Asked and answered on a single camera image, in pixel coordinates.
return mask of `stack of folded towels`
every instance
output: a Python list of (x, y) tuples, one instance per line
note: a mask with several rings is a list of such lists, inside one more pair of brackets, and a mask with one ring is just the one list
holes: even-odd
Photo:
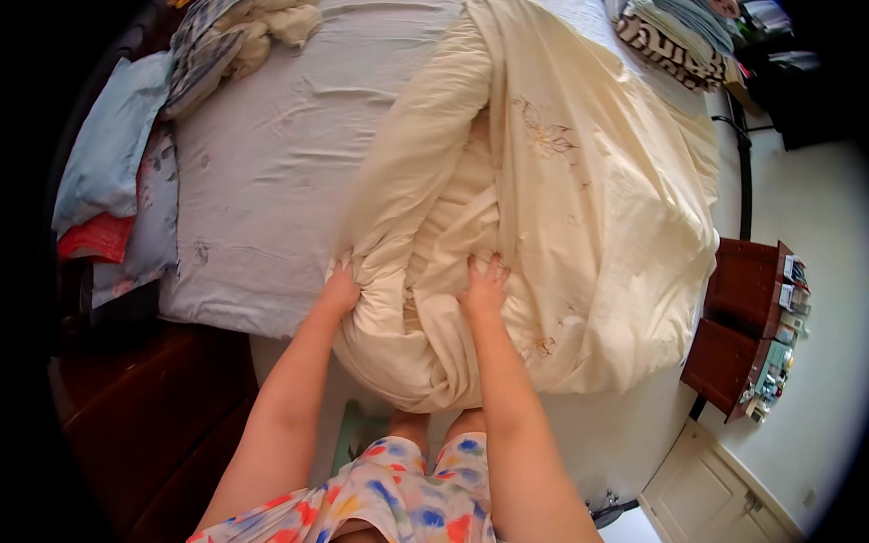
[(733, 55), (737, 0), (605, 0), (626, 43), (689, 89), (717, 89)]

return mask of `wooden cabinet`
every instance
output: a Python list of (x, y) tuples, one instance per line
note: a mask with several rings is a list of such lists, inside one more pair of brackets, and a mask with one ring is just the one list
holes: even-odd
[(248, 336), (156, 321), (50, 368), (70, 451), (120, 540), (184, 540), (229, 463), (257, 386)]
[(778, 328), (785, 256), (791, 254), (782, 242), (770, 247), (721, 239), (681, 380), (726, 414), (725, 422), (746, 414), (747, 402), (740, 400), (760, 378)]
[(721, 239), (715, 272), (709, 278), (704, 315), (748, 337), (775, 336), (781, 318), (779, 295), (785, 256), (791, 249)]
[(753, 388), (763, 369), (770, 340), (754, 340), (708, 319), (700, 319), (681, 380), (727, 415), (746, 414), (742, 393)]

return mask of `cream duvet cover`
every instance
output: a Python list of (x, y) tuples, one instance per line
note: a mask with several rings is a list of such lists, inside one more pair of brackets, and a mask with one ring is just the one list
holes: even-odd
[(624, 391), (680, 362), (718, 235), (711, 120), (529, 0), (468, 0), (379, 126), (335, 255), (362, 298), (335, 351), (414, 412), (481, 403), (455, 294), (511, 269), (508, 332), (539, 391)]

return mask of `floral pillowcase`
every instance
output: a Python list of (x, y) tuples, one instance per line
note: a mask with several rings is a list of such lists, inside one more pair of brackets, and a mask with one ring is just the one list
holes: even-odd
[(121, 264), (94, 264), (91, 307), (159, 279), (178, 261), (178, 167), (169, 125), (156, 127), (139, 166), (138, 212)]

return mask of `red cloth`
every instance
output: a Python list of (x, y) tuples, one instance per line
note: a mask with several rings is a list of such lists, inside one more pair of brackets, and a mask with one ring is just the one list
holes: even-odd
[(120, 264), (135, 219), (134, 216), (119, 219), (109, 213), (101, 213), (67, 230), (57, 241), (57, 253), (62, 261), (87, 256), (93, 262)]

